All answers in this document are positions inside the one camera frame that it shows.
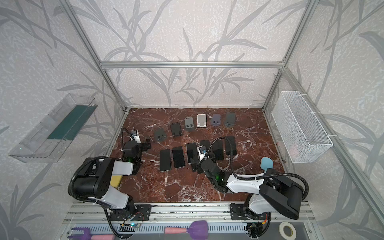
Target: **leaf pattern wallpaper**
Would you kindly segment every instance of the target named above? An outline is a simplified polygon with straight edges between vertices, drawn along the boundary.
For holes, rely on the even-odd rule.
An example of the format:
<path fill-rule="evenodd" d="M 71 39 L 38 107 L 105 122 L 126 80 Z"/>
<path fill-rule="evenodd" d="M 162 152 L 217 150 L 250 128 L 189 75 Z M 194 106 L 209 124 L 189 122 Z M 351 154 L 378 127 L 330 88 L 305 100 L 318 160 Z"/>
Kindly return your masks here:
<path fill-rule="evenodd" d="M 307 0 L 71 3 L 102 61 L 281 61 Z M 141 107 L 261 107 L 276 73 L 108 69 L 126 105 Z"/>
<path fill-rule="evenodd" d="M 51 240 L 72 197 L 66 187 L 88 156 L 104 154 L 124 112 L 58 2 L 0 2 L 0 238 Z M 98 105 L 57 163 L 8 153 L 68 93 Z"/>
<path fill-rule="evenodd" d="M 330 126 L 384 196 L 384 1 L 320 1 L 288 63 Z M 311 208 L 326 239 L 384 239 L 384 229 L 332 150 L 310 164 L 289 161 L 270 113 L 285 167 L 305 177 Z"/>

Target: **white tape roll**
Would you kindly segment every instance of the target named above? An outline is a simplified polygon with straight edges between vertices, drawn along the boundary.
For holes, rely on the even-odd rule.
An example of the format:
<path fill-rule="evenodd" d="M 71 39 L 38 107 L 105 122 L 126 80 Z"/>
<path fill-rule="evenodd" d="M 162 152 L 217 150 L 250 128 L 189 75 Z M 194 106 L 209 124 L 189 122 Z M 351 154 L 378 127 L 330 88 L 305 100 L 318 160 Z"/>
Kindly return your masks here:
<path fill-rule="evenodd" d="M 285 234 L 285 232 L 284 232 L 284 228 L 285 227 L 288 227 L 291 230 L 291 234 L 290 235 L 286 235 Z M 279 225 L 279 232 L 280 232 L 280 235 L 284 239 L 286 239 L 286 240 L 295 240 L 296 239 L 296 229 L 289 222 L 282 222 L 282 223 L 280 223 L 280 225 Z"/>

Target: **black smartphone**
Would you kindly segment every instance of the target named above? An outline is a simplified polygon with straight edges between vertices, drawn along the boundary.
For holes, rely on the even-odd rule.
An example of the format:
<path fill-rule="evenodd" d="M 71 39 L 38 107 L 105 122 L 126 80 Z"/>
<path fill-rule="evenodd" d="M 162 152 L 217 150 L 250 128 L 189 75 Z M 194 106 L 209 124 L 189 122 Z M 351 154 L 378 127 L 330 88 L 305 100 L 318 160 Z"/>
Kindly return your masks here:
<path fill-rule="evenodd" d="M 215 159 L 217 161 L 224 160 L 224 149 L 222 139 L 219 139 L 216 142 L 212 143 L 212 152 L 215 154 Z"/>
<path fill-rule="evenodd" d="M 235 141 L 235 137 L 234 136 L 225 136 L 230 142 L 231 142 L 231 145 L 232 145 L 232 156 L 236 156 L 237 155 L 237 150 L 236 150 L 236 141 Z M 225 154 L 227 154 L 228 156 L 231 154 L 231 148 L 229 146 L 229 143 L 227 140 L 224 140 L 225 142 Z"/>
<path fill-rule="evenodd" d="M 189 164 L 197 163 L 199 156 L 197 154 L 197 145 L 195 142 L 187 144 L 187 161 Z"/>
<path fill-rule="evenodd" d="M 172 148 L 172 156 L 173 166 L 175 168 L 185 167 L 185 159 L 182 146 Z"/>
<path fill-rule="evenodd" d="M 170 149 L 160 151 L 160 172 L 171 170 L 170 165 Z"/>
<path fill-rule="evenodd" d="M 200 146 L 203 145 L 204 147 L 207 148 L 207 151 L 209 149 L 209 146 L 210 146 L 210 143 L 209 143 L 209 140 L 201 140 L 200 141 Z"/>

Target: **red marble surface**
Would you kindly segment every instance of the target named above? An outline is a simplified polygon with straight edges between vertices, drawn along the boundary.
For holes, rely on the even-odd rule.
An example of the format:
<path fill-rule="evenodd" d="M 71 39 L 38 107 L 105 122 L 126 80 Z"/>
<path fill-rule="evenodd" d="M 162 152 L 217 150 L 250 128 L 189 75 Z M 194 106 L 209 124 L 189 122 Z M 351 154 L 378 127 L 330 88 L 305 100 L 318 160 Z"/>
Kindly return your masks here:
<path fill-rule="evenodd" d="M 223 126 L 213 127 L 210 118 L 213 114 L 236 113 L 235 126 L 226 129 Z M 193 117 L 196 123 L 197 114 L 207 114 L 207 127 L 195 131 L 185 131 L 184 118 Z M 172 137 L 169 125 L 179 122 L 183 135 Z M 276 147 L 273 143 L 268 126 L 260 108 L 185 108 L 185 109 L 131 109 L 124 123 L 128 130 L 139 130 L 140 139 L 145 142 L 151 139 L 152 148 L 142 155 L 142 166 L 136 176 L 123 176 L 120 191 L 133 196 L 135 202 L 181 202 L 181 201 L 244 201 L 247 193 L 222 194 L 213 188 L 205 174 L 192 172 L 187 163 L 186 144 L 199 143 L 208 139 L 211 143 L 221 136 L 235 136 L 238 155 L 233 159 L 233 168 L 238 174 L 258 174 L 262 157 L 269 157 L 279 172 L 284 172 Z M 163 142 L 153 141 L 154 131 L 162 127 L 167 133 Z M 124 142 L 128 141 L 125 133 Z M 117 139 L 112 157 L 121 157 L 120 138 Z M 172 169 L 167 172 L 159 170 L 159 152 L 182 146 L 185 157 L 185 167 Z M 225 155 L 218 165 L 224 170 L 230 170 L 229 158 Z"/>

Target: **clear plastic tray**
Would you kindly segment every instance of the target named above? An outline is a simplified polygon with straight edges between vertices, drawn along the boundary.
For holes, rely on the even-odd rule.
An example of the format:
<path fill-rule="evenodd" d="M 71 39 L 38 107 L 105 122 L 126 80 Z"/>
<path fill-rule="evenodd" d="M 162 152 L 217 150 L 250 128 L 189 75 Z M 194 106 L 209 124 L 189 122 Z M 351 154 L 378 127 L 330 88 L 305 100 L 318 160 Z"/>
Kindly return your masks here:
<path fill-rule="evenodd" d="M 97 105 L 68 94 L 10 153 L 22 162 L 57 162 Z"/>

